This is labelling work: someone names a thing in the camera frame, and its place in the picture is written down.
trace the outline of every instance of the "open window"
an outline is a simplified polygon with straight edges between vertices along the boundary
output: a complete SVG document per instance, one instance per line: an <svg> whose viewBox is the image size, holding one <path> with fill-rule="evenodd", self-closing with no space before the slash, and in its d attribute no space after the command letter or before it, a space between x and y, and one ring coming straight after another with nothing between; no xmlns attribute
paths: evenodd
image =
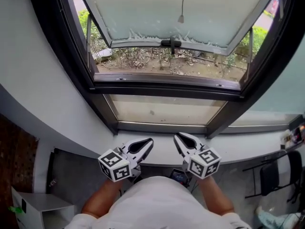
<svg viewBox="0 0 305 229"><path fill-rule="evenodd" d="M32 3L66 72L114 134L185 131L212 138L302 121L300 112L285 125L245 116L300 44L303 0Z"/></svg>

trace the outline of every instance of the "white box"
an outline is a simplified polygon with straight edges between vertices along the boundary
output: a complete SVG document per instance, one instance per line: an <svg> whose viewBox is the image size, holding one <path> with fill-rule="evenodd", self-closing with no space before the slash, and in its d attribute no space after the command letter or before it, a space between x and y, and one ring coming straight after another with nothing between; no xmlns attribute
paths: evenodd
<svg viewBox="0 0 305 229"><path fill-rule="evenodd" d="M195 176L204 179L217 172L221 157L215 149L205 149L190 157L187 170Z"/></svg>
<svg viewBox="0 0 305 229"><path fill-rule="evenodd" d="M102 172L113 182L132 176L130 162L109 149L98 157Z"/></svg>

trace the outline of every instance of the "grass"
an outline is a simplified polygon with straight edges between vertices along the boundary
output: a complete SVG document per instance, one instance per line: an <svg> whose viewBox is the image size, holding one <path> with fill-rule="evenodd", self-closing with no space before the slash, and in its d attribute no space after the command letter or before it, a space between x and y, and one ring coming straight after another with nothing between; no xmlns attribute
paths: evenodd
<svg viewBox="0 0 305 229"><path fill-rule="evenodd" d="M274 18L274 15L269 13L269 12L267 12L266 10L264 10L264 14L267 15L268 17L270 17L271 19Z"/></svg>

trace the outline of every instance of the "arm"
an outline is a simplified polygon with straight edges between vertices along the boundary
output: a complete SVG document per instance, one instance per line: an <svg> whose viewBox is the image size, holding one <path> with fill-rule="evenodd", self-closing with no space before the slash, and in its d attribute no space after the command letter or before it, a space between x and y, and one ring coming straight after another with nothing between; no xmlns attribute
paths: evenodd
<svg viewBox="0 0 305 229"><path fill-rule="evenodd" d="M209 211L220 216L234 212L233 203L224 195L213 177L198 179L197 182Z"/></svg>
<svg viewBox="0 0 305 229"><path fill-rule="evenodd" d="M107 179L85 203L81 213L94 216L96 218L106 215L114 203L114 200L122 187L123 180L112 182Z"/></svg>

